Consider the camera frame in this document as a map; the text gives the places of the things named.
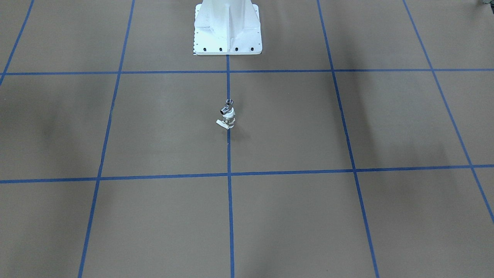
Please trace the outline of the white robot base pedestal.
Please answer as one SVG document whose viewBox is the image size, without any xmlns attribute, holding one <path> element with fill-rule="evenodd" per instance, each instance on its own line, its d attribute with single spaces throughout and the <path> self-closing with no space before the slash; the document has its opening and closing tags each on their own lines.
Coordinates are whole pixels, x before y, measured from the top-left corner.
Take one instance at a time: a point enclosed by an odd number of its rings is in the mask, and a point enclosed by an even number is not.
<svg viewBox="0 0 494 278">
<path fill-rule="evenodd" d="M 259 7 L 250 0 L 203 0 L 195 7 L 194 55 L 258 55 Z"/>
</svg>

